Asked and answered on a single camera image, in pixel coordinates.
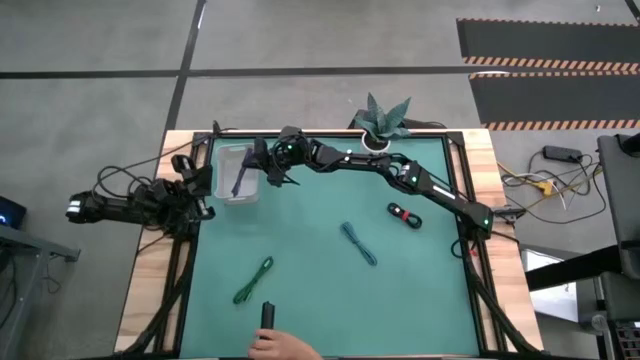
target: plant pot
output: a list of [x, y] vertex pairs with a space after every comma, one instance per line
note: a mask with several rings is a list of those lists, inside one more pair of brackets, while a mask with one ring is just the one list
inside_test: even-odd
[[389, 150], [389, 145], [391, 145], [391, 141], [376, 141], [366, 131], [362, 134], [362, 140], [360, 141], [360, 148], [362, 151], [374, 155], [386, 153]]

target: green cable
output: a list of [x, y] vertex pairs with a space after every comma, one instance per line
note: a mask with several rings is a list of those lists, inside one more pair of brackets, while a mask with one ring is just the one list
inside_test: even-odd
[[245, 285], [245, 287], [243, 287], [242, 289], [240, 289], [240, 291], [236, 293], [236, 296], [233, 297], [233, 303], [238, 305], [249, 300], [249, 298], [251, 297], [251, 292], [253, 291], [253, 288], [258, 283], [258, 280], [260, 280], [262, 275], [266, 274], [267, 271], [271, 269], [271, 266], [273, 266], [273, 258], [269, 256], [266, 259], [264, 259], [264, 261], [262, 262], [262, 265], [260, 266], [260, 269], [258, 269], [258, 272], [256, 272], [255, 275], [253, 275], [253, 278], [251, 279], [251, 281], [249, 281], [249, 283]]

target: power adapter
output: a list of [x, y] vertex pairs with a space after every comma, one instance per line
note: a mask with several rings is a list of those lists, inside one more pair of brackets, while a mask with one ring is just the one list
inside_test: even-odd
[[542, 156], [548, 160], [579, 164], [582, 159], [582, 151], [547, 145], [542, 148]]

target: finger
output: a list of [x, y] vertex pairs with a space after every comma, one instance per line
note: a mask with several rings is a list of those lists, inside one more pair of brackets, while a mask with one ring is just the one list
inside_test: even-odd
[[272, 329], [258, 329], [256, 330], [256, 336], [274, 340], [280, 337], [280, 333]]
[[251, 347], [256, 350], [269, 350], [275, 346], [272, 340], [258, 339], [251, 344]]
[[277, 351], [271, 350], [257, 350], [254, 348], [249, 348], [249, 357], [255, 360], [273, 360], [278, 356]]

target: human hand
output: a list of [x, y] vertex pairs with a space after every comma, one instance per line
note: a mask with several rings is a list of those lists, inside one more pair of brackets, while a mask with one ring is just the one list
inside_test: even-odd
[[276, 330], [258, 329], [256, 339], [249, 348], [249, 357], [255, 360], [322, 360], [313, 348], [297, 337]]

